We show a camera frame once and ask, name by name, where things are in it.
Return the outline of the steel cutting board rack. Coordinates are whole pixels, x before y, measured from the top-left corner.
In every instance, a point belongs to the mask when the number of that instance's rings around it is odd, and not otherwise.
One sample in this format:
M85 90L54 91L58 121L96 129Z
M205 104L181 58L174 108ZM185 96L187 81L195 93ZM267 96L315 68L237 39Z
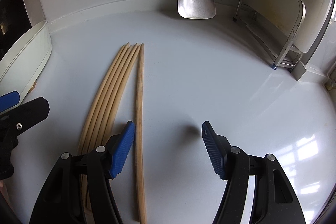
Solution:
M292 71L303 56L295 37L306 15L303 0L239 0L233 17L270 58L272 69Z

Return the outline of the white round basin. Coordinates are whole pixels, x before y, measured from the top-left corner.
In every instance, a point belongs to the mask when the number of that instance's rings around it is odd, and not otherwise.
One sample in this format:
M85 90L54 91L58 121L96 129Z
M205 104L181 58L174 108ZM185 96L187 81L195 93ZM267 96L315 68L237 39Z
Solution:
M16 91L20 100L32 90L52 52L48 23L25 32L1 60L1 95Z

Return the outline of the steel spatula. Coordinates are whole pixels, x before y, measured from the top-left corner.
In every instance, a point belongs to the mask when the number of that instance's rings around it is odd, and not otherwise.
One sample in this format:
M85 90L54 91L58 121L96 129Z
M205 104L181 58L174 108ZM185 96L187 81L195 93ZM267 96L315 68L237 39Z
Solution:
M211 19L216 15L214 0L177 0L181 17L193 20Z

